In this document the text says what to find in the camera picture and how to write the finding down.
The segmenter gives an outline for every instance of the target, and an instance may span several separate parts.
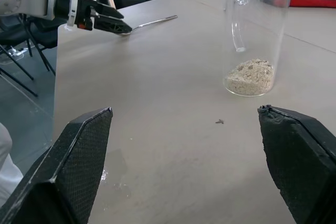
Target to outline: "glass beaker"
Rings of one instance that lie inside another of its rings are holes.
[[[223,83],[243,96],[273,86],[290,0],[225,0]]]

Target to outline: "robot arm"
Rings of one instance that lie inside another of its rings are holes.
[[[97,0],[0,0],[0,16],[27,14],[53,20],[55,17],[68,20],[68,25],[92,30],[100,29],[115,34],[129,33],[132,28],[111,6]]]

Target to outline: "floor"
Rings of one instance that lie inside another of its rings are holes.
[[[53,67],[56,66],[56,48],[44,50]],[[45,68],[37,50],[33,57],[26,52],[18,61],[33,77],[31,81],[15,64],[0,65],[39,97],[35,98],[22,87],[0,77],[0,122],[4,124],[13,140],[11,157],[22,173],[51,144],[53,133],[55,76]]]

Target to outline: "spoon handle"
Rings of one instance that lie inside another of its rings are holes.
[[[162,18],[162,19],[159,19],[159,20],[156,20],[156,21],[152,21],[152,22],[149,22],[149,23],[146,23],[146,24],[142,24],[138,27],[136,27],[135,29],[132,30],[132,32],[134,32],[135,30],[141,28],[141,27],[144,27],[144,26],[149,26],[149,25],[153,25],[153,24],[156,24],[156,23],[161,23],[161,22],[165,22],[165,21],[168,21],[168,20],[171,20],[171,19],[175,19],[177,18],[177,15],[173,15],[173,16],[170,16],[170,17],[167,17],[167,18]]]

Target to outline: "beige tabletop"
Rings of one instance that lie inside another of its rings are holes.
[[[257,108],[296,110],[336,134],[336,48],[324,26],[334,10],[291,9],[274,88],[243,98],[222,84],[221,1],[125,8],[132,26],[179,16],[129,38],[59,28],[54,137],[87,111],[113,109],[90,223],[294,224],[267,168]]]

